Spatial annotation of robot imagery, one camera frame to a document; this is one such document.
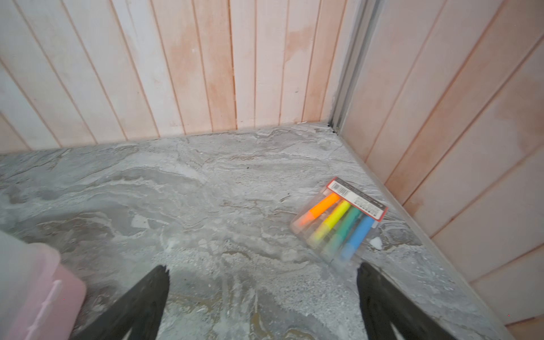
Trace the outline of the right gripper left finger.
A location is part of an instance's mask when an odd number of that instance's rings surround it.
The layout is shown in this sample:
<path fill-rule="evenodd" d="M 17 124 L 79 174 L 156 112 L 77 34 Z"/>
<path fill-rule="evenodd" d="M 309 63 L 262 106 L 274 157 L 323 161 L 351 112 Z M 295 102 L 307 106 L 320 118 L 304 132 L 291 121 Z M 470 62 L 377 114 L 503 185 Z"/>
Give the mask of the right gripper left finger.
<path fill-rule="evenodd" d="M 167 304 L 170 275 L 159 265 L 73 339 L 156 339 Z"/>

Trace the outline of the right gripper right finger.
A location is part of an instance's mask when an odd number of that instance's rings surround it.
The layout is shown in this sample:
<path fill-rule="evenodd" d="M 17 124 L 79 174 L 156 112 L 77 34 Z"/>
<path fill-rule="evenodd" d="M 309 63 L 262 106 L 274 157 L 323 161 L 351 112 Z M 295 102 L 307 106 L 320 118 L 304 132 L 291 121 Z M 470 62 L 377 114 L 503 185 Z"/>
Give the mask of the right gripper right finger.
<path fill-rule="evenodd" d="M 369 339 L 453 339 L 370 263 L 363 262 L 356 278 L 360 309 Z"/>

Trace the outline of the pink plastic tool box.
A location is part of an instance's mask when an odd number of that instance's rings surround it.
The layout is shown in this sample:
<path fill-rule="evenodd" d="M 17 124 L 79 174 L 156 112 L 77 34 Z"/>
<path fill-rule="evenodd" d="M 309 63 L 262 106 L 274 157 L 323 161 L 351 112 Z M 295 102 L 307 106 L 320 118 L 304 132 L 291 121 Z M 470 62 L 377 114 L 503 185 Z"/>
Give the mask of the pink plastic tool box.
<path fill-rule="evenodd" d="M 2 339 L 68 339 L 85 295 L 58 250 L 1 233 Z"/>

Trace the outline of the pack of coloured highlighters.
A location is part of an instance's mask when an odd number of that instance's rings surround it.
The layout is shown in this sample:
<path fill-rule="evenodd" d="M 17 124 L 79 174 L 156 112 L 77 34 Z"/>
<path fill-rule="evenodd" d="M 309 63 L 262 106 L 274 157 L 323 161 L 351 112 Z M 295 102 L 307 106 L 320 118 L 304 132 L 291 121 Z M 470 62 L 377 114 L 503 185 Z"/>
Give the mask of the pack of coloured highlighters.
<path fill-rule="evenodd" d="M 334 177 L 290 223 L 290 230 L 325 262 L 346 266 L 389 208 Z"/>

